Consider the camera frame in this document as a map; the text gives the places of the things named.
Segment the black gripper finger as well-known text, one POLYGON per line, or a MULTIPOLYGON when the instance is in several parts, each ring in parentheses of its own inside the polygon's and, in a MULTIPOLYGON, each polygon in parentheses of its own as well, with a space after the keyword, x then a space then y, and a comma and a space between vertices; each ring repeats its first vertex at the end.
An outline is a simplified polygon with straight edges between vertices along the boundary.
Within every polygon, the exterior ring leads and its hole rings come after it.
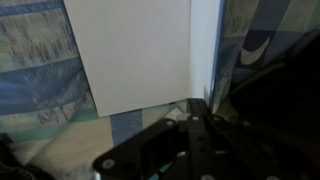
POLYGON ((191 120, 209 119, 211 111, 203 99, 189 98, 187 100, 187 114, 191 120))

